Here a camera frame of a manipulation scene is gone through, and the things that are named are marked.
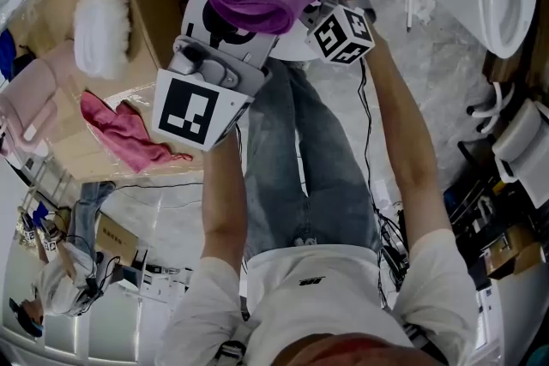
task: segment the marble floor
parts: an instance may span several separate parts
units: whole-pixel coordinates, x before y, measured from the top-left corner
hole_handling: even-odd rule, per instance
[[[480,70],[486,50],[443,7],[433,0],[416,0],[414,24],[406,32],[406,0],[371,0],[377,11],[376,27],[389,45],[402,75],[419,103],[437,152],[440,185],[448,187],[464,166],[456,143],[476,136],[477,123],[465,108],[490,92]],[[312,63],[308,77],[327,105],[340,118],[354,154],[365,170],[366,117],[357,96],[359,68],[337,69]],[[377,99],[366,90],[373,116],[369,152],[372,188],[381,205],[400,196],[385,151]],[[247,121],[241,123],[245,139]],[[121,185],[174,185],[199,183],[200,173],[186,176],[143,178]],[[122,188],[111,195],[103,210],[134,232],[149,255],[168,267],[194,267],[202,249],[202,187]]]

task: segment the cardboard box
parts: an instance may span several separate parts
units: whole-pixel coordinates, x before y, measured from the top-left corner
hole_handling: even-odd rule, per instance
[[[503,279],[541,262],[541,245],[525,225],[511,226],[484,253],[489,278]]]
[[[137,250],[138,239],[126,231],[121,225],[112,219],[100,214],[97,235],[95,238],[95,249],[111,253],[113,256],[120,256],[120,264],[131,266]]]
[[[202,169],[202,155],[194,148],[151,130],[154,85],[158,69],[172,59],[173,41],[181,33],[187,0],[130,0],[128,73],[123,79],[93,79],[79,70],[57,91],[57,125],[48,137],[57,161],[78,181],[92,182],[138,177],[96,139],[80,112],[81,93],[88,89],[115,108],[127,100],[142,115],[153,141],[167,143],[174,153],[188,153],[192,162],[174,161],[145,170],[143,175],[168,175]],[[73,35],[78,0],[29,0],[9,24],[17,45],[28,45],[41,56]]]

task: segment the pink towel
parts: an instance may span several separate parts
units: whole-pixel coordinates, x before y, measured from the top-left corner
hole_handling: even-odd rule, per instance
[[[85,91],[80,111],[101,141],[134,172],[141,172],[151,164],[193,160],[190,154],[172,154],[166,144],[153,143],[139,113],[125,102],[120,103],[115,112],[97,96]]]

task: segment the white fluffy duster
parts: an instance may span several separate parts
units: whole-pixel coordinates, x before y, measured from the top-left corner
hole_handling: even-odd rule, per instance
[[[128,0],[80,0],[75,10],[75,60],[92,77],[116,80],[126,71]]]

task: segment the pink chair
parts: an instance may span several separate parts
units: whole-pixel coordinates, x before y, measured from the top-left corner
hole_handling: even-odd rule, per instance
[[[55,92],[75,69],[74,42],[67,40],[30,63],[0,93],[0,134],[5,133],[2,156],[16,148],[32,153],[47,136],[57,117]],[[36,133],[27,140],[25,133],[31,125]]]

